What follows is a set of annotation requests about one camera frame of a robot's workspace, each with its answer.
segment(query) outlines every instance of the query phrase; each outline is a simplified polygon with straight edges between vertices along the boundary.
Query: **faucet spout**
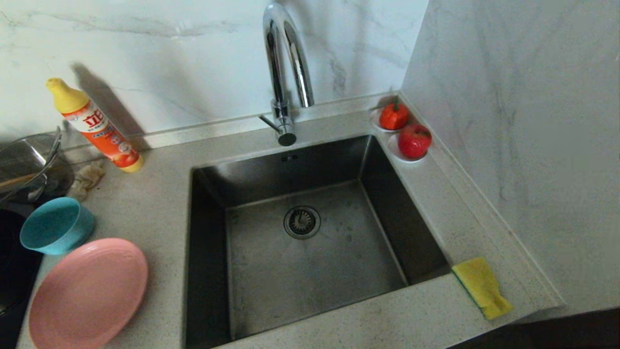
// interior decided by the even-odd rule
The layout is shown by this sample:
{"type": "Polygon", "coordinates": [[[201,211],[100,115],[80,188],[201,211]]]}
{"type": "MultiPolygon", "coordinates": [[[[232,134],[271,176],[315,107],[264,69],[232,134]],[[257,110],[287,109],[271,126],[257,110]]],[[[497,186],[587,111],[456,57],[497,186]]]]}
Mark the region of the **faucet spout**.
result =
{"type": "Polygon", "coordinates": [[[293,133],[293,120],[288,115],[288,101],[285,97],[281,77],[280,35],[283,34],[286,50],[291,59],[297,93],[302,107],[310,107],[314,104],[306,55],[295,29],[295,23],[282,5],[274,3],[267,6],[263,15],[263,31],[274,94],[272,111],[277,128],[281,131],[278,133],[280,135],[278,141],[282,145],[292,145],[296,137],[293,133]]]}

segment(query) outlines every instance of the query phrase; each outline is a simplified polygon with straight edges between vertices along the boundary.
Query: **small white dish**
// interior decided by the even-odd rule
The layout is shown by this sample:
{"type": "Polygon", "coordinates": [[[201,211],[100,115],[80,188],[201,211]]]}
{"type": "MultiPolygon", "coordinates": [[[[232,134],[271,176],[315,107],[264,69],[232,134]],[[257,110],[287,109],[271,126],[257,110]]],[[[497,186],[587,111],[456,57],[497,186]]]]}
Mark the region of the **small white dish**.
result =
{"type": "Polygon", "coordinates": [[[392,154],[394,154],[394,156],[396,157],[396,159],[398,161],[401,161],[401,162],[404,162],[404,163],[417,163],[417,162],[420,162],[428,154],[428,151],[427,151],[424,154],[424,156],[419,158],[419,159],[407,158],[405,155],[403,155],[401,153],[401,150],[398,149],[398,134],[392,135],[392,137],[390,137],[387,142],[388,142],[387,143],[387,148],[389,149],[389,151],[392,154]]]}
{"type": "Polygon", "coordinates": [[[379,129],[382,132],[385,132],[387,134],[393,134],[394,132],[398,132],[404,128],[403,126],[397,130],[386,130],[383,127],[381,127],[381,124],[379,123],[379,118],[381,118],[381,109],[375,109],[370,113],[371,124],[373,124],[377,129],[379,129]]]}

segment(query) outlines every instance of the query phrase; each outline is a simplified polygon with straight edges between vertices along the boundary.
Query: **pink plate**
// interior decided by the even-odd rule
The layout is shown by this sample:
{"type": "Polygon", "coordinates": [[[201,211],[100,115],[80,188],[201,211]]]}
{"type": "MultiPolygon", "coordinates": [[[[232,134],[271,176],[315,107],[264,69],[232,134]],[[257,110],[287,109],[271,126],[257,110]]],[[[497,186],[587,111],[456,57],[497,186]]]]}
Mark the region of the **pink plate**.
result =
{"type": "Polygon", "coordinates": [[[30,307],[38,349],[100,348],[138,310],[148,267],[133,243],[105,238],[64,257],[47,275],[30,307]]]}

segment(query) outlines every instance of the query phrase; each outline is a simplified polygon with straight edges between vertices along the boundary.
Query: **teal bowl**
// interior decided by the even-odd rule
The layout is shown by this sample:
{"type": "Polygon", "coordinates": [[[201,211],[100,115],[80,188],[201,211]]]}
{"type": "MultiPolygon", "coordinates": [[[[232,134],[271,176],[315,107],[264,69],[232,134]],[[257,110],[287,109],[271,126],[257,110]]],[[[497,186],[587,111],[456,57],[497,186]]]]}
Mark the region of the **teal bowl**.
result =
{"type": "Polygon", "coordinates": [[[19,236],[29,250],[61,255],[82,245],[91,235],[95,219],[77,200],[59,197],[31,213],[19,236]]]}

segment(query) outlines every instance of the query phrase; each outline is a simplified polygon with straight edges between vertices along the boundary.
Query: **sink basin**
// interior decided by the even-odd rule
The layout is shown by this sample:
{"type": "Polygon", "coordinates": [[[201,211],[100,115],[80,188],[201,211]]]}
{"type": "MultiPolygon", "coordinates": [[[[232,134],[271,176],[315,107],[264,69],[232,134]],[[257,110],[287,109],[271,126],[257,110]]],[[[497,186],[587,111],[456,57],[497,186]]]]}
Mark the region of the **sink basin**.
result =
{"type": "Polygon", "coordinates": [[[450,270],[370,135],[195,169],[190,206],[186,348],[450,270]]]}

